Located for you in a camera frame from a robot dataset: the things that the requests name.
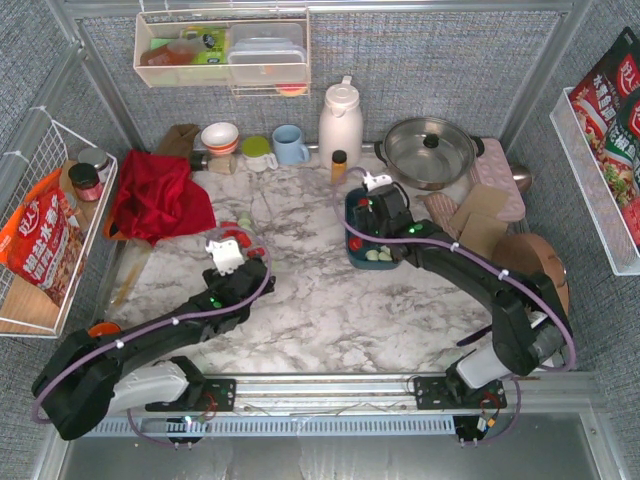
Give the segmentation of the green coffee capsule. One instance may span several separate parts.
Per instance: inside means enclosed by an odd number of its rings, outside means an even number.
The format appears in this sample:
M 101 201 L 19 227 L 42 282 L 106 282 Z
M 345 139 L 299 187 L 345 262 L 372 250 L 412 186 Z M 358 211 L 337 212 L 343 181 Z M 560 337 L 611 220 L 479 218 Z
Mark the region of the green coffee capsule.
M 379 254 L 376 250 L 369 250 L 366 252 L 366 258 L 368 261 L 377 262 L 379 260 Z

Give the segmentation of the teal storage basket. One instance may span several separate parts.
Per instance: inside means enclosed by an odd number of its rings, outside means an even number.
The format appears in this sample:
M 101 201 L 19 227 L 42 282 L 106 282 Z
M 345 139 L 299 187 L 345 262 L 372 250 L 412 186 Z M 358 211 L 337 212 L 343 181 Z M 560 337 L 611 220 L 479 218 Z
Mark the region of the teal storage basket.
M 364 231 L 364 228 L 357 225 L 355 210 L 358 206 L 358 200 L 365 198 L 366 194 L 363 188 L 356 188 L 351 190 L 345 199 L 345 220 L 347 223 L 359 231 Z M 350 231 L 345 231 L 345 245 L 346 253 L 349 262 L 357 269 L 361 270 L 394 270 L 398 267 L 398 264 L 393 260 L 390 260 L 390 253 L 387 248 L 378 243 L 372 243 L 365 241 L 362 238 L 354 235 Z M 366 258 L 366 252 L 369 250 L 376 250 L 379 254 L 379 260 L 377 262 L 368 261 Z

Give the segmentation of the brown cardboard sheet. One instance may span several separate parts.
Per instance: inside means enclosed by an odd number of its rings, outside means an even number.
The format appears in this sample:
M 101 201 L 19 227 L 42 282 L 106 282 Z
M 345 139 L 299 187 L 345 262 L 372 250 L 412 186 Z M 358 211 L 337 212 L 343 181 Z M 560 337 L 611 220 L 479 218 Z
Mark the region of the brown cardboard sheet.
M 509 194 L 501 189 L 476 184 L 454 213 L 450 225 L 462 230 L 472 213 L 479 213 L 490 218 L 496 218 L 503 209 Z
M 459 242 L 465 248 L 489 258 L 499 240 L 505 236 L 508 224 L 493 217 L 471 213 Z

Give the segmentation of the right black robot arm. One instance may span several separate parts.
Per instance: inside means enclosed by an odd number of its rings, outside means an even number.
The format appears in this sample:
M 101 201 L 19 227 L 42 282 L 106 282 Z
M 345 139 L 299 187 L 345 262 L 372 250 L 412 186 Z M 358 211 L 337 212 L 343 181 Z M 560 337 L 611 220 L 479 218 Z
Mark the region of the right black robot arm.
M 362 191 L 345 219 L 350 232 L 388 249 L 394 262 L 445 278 L 490 313 L 490 345 L 446 370 L 444 381 L 454 403 L 462 404 L 494 380 L 528 375 L 561 351 L 567 353 L 566 368 L 572 368 L 569 322 L 546 274 L 499 267 L 461 246 L 437 224 L 415 220 L 393 184 Z

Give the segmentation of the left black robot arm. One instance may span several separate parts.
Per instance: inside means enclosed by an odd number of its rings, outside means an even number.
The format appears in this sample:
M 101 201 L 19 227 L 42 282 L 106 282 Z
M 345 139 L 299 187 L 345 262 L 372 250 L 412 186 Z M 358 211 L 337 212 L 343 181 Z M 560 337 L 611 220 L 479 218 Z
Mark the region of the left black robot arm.
M 129 329 L 93 337 L 86 329 L 66 336 L 31 391 L 31 420 L 52 424 L 75 440 L 107 415 L 116 384 L 127 374 L 177 349 L 224 335 L 248 320 L 251 305 L 274 291 L 276 278 L 262 258 L 233 273 L 203 272 L 207 288 L 173 311 Z

